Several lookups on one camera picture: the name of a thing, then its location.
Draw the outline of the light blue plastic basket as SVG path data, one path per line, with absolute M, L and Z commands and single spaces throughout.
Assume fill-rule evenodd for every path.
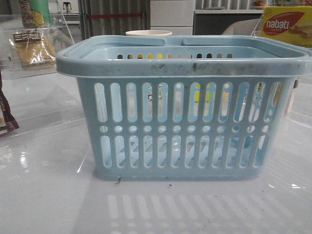
M 100 176 L 231 180 L 261 172 L 312 52 L 252 36 L 95 36 L 56 67 L 77 79 Z

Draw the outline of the clear acrylic shelf left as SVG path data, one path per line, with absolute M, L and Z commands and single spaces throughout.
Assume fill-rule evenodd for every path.
M 0 137 L 83 118 L 76 82 L 56 71 L 57 52 L 77 41 L 63 14 L 25 28 L 19 15 L 0 18 Z

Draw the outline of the bread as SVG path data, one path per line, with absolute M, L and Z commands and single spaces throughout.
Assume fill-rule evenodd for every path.
M 23 69 L 49 67 L 55 64 L 56 52 L 43 29 L 19 30 L 10 40 Z

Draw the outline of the yellow nabati wafer box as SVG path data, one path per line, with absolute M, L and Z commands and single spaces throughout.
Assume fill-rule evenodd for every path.
M 312 47 L 310 6 L 268 6 L 264 8 L 258 36 L 306 48 Z

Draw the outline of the green cartoon drink can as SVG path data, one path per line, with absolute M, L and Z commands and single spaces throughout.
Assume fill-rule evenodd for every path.
M 47 0 L 19 0 L 22 24 L 26 28 L 39 28 L 51 24 Z

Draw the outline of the white paper cup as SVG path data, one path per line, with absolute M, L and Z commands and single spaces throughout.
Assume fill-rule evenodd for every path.
M 170 36 L 173 33 L 171 31 L 165 31 L 165 30 L 133 30 L 133 31 L 127 31 L 125 35 L 127 36 Z

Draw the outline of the clear acrylic stand right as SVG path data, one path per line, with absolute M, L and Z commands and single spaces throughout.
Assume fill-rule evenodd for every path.
M 261 30 L 262 20 L 263 20 L 263 14 L 261 14 L 260 18 L 258 19 L 258 22 L 256 23 L 254 29 L 251 32 L 251 36 L 256 36 L 256 32 Z

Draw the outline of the white drawer cabinet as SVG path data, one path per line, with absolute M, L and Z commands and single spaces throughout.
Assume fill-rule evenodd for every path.
M 170 31 L 173 35 L 192 35 L 194 0 L 150 1 L 150 29 Z

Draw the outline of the dark brown snack packet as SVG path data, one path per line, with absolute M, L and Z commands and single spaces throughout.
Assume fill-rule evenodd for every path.
M 0 136 L 3 136 L 20 126 L 11 114 L 11 108 L 3 93 L 2 75 L 0 76 Z

